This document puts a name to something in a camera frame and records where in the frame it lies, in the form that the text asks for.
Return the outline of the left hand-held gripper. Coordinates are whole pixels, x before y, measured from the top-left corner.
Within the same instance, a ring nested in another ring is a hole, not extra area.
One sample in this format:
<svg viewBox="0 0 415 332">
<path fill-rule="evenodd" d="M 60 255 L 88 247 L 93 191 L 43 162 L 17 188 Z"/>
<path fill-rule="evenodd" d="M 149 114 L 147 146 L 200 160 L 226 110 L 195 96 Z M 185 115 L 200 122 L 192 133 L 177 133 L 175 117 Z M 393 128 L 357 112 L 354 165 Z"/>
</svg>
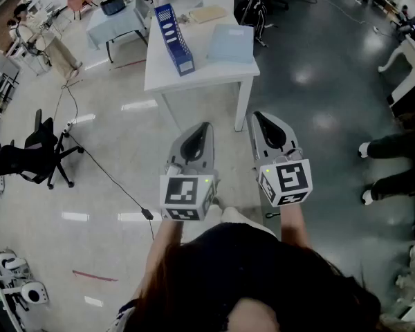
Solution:
<svg viewBox="0 0 415 332">
<path fill-rule="evenodd" d="M 203 221 L 217 193 L 214 129 L 200 122 L 183 132 L 169 151 L 160 176 L 160 210 L 164 220 Z"/>
</svg>

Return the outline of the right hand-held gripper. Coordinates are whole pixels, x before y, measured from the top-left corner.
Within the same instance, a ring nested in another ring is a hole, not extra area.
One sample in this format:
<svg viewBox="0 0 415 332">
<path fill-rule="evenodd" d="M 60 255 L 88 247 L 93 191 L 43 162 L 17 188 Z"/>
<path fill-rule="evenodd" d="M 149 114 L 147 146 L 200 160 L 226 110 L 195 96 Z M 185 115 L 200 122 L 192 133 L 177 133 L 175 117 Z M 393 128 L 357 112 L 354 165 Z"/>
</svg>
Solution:
<svg viewBox="0 0 415 332">
<path fill-rule="evenodd" d="M 258 184 L 274 207 L 306 200 L 313 191 L 311 166 L 297 148 L 293 129 L 284 121 L 266 112 L 256 111 L 251 117 L 255 156 L 269 160 L 259 167 Z M 280 151 L 285 154 L 276 156 Z"/>
</svg>

